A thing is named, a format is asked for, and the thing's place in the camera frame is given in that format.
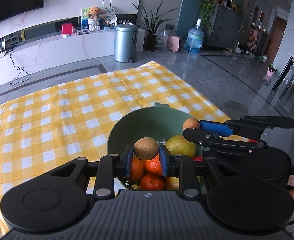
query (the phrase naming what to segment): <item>red apple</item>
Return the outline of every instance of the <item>red apple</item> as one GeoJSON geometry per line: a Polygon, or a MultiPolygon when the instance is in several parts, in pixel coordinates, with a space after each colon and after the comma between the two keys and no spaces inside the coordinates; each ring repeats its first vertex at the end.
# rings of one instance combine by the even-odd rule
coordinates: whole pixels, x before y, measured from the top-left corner
{"type": "Polygon", "coordinates": [[[196,162],[203,162],[204,161],[203,156],[196,156],[192,160],[196,161],[196,162]]]}

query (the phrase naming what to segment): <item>blue water bottle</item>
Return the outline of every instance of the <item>blue water bottle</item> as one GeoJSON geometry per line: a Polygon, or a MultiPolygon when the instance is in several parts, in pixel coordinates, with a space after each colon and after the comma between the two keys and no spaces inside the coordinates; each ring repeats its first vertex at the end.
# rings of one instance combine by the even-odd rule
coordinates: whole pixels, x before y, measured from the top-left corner
{"type": "Polygon", "coordinates": [[[184,48],[190,52],[199,53],[200,48],[203,47],[204,32],[201,30],[200,24],[201,19],[198,19],[196,26],[188,31],[184,48]]]}

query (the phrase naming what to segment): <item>trash can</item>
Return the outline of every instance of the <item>trash can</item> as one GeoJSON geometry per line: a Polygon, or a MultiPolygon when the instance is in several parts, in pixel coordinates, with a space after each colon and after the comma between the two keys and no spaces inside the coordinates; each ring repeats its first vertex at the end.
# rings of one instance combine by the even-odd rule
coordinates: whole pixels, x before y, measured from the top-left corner
{"type": "Polygon", "coordinates": [[[114,60],[134,62],[136,60],[136,43],[138,26],[120,24],[115,27],[114,60]]]}

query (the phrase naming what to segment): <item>yellow checkered tablecloth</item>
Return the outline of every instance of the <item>yellow checkered tablecloth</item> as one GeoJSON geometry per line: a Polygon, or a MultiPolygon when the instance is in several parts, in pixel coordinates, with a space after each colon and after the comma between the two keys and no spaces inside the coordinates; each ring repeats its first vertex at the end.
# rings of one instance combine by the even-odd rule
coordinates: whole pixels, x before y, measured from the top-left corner
{"type": "MultiPolygon", "coordinates": [[[[189,84],[153,61],[59,84],[0,105],[0,201],[12,187],[74,158],[94,161],[106,155],[114,124],[154,102],[168,103],[199,120],[228,119],[189,84]]],[[[0,212],[0,237],[7,231],[0,212]]]]}

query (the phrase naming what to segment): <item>power outlet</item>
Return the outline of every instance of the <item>power outlet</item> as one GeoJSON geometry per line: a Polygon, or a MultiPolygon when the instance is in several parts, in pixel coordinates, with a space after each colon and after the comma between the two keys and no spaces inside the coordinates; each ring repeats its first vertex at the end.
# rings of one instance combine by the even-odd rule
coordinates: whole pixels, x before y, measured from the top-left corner
{"type": "Polygon", "coordinates": [[[165,30],[173,30],[174,29],[174,25],[173,24],[166,24],[165,25],[165,30]]]}

